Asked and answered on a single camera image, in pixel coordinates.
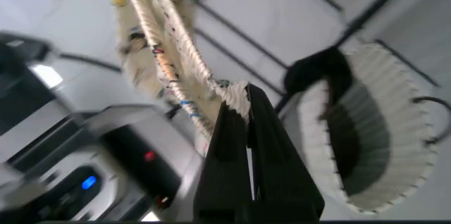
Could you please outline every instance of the rope basket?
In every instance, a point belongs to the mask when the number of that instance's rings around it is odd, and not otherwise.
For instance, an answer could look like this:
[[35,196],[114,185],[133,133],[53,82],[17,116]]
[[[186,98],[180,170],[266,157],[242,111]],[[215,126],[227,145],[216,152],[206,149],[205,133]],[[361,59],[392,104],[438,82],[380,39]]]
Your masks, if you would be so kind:
[[365,214],[384,211],[422,186],[435,165],[433,128],[418,87],[387,49],[347,54],[355,83],[324,121],[325,81],[298,106],[302,155],[320,190]]
[[183,15],[190,0],[113,2],[125,73],[151,98],[182,106],[204,136],[196,145],[200,154],[206,155],[222,101],[248,121],[247,83],[214,79],[192,41]]

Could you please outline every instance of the red light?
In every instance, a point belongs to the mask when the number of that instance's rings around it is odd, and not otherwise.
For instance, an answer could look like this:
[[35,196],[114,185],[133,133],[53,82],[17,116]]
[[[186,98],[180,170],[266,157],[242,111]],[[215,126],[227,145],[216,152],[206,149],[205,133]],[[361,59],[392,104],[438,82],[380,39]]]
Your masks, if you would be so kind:
[[153,151],[148,151],[145,155],[144,155],[144,159],[146,161],[153,161],[155,159],[155,153]]

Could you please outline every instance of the basket handle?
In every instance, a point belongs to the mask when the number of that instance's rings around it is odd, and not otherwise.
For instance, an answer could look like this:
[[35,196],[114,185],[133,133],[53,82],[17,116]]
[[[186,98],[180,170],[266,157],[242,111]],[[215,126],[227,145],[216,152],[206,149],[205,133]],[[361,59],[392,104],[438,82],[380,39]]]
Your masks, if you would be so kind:
[[424,143],[426,145],[440,143],[447,136],[451,135],[451,105],[449,103],[447,103],[446,101],[444,101],[444,100],[442,100],[440,98],[437,98],[437,97],[426,97],[426,96],[424,96],[424,97],[414,97],[414,98],[412,98],[412,102],[414,104],[417,104],[417,103],[422,102],[422,101],[433,101],[433,102],[435,102],[437,104],[441,104],[447,109],[448,113],[450,114],[450,119],[448,119],[449,122],[447,124],[447,127],[443,130],[443,132],[440,133],[438,136],[432,137],[431,139],[425,139],[424,140]]

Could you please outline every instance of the blue light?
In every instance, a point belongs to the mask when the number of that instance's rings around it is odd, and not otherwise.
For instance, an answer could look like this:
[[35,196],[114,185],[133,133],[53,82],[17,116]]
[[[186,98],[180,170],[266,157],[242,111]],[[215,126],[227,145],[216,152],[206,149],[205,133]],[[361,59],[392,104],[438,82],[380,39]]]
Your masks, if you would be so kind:
[[89,189],[92,185],[94,185],[94,183],[96,183],[96,178],[94,176],[90,176],[82,183],[82,188],[85,190]]

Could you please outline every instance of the white rope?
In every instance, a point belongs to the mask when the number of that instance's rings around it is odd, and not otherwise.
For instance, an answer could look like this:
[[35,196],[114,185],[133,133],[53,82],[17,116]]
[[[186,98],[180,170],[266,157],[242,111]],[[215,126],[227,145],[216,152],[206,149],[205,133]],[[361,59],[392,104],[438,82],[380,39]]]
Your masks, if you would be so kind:
[[155,19],[154,14],[150,10],[146,0],[131,0],[137,16],[140,20],[144,35],[151,52],[155,56],[157,64],[161,67],[167,80],[170,82],[169,87],[174,91],[175,96],[180,100],[180,105],[187,111],[193,123],[200,130],[200,132],[207,138],[211,139],[213,127],[207,119],[204,119],[199,113],[195,103],[191,101],[183,89],[174,69],[171,66],[171,61],[165,54],[163,49],[163,38],[160,32],[160,27]]
[[165,21],[171,25],[167,31],[172,31],[176,44],[180,50],[180,54],[187,61],[191,72],[202,83],[215,91],[223,101],[232,109],[235,109],[246,121],[249,120],[250,102],[247,100],[247,93],[245,91],[245,82],[232,84],[229,87],[221,87],[213,78],[212,72],[207,68],[205,62],[202,60],[198,50],[194,46],[189,32],[183,24],[183,21],[178,14],[175,5],[171,0],[157,0],[161,6],[162,14]]

